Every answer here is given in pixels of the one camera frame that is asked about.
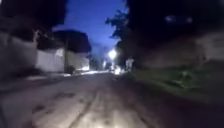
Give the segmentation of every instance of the wall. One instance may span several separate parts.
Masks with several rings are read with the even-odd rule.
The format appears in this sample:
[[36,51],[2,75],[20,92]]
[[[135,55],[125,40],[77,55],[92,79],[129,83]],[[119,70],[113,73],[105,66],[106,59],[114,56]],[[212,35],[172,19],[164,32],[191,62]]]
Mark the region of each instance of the wall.
[[89,67],[89,59],[86,58],[85,53],[73,53],[68,51],[67,58],[67,64],[73,66],[77,70],[83,67]]
[[203,47],[206,61],[224,60],[224,32],[207,33],[196,40]]
[[189,37],[183,37],[153,49],[143,57],[147,68],[164,68],[196,64],[201,61],[200,47]]
[[36,63],[36,44],[0,33],[0,79],[12,73],[33,68]]
[[64,51],[61,54],[57,50],[41,51],[38,50],[36,68],[44,72],[63,72],[64,71]]

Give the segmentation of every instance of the vegetation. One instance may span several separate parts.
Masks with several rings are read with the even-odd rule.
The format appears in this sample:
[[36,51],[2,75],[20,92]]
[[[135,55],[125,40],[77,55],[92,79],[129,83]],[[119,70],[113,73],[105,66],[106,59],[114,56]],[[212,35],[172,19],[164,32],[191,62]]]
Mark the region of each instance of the vegetation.
[[200,102],[222,103],[224,62],[163,69],[135,69],[131,77],[173,95]]

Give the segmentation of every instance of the asphalt road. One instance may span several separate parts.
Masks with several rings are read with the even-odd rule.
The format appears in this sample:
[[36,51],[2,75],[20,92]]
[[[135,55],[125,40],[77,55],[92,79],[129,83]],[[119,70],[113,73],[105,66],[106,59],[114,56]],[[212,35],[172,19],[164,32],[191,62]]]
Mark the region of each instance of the asphalt road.
[[7,128],[184,128],[197,124],[188,123],[162,95],[100,74],[10,92],[1,106]]

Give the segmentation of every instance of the sky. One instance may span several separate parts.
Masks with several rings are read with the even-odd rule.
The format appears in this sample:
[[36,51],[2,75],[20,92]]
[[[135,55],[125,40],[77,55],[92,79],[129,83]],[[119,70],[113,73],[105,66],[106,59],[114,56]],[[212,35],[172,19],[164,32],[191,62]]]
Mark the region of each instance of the sky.
[[118,9],[127,11],[122,0],[69,0],[65,23],[54,30],[74,29],[86,33],[93,50],[99,46],[112,48],[118,40],[110,37],[114,28],[105,21]]

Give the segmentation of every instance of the road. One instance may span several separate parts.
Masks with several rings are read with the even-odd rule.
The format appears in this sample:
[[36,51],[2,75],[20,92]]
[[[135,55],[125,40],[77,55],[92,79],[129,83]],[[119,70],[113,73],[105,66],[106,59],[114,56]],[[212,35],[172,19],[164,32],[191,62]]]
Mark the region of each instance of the road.
[[139,86],[111,74],[80,76],[4,94],[1,106],[7,128],[186,127],[187,118]]

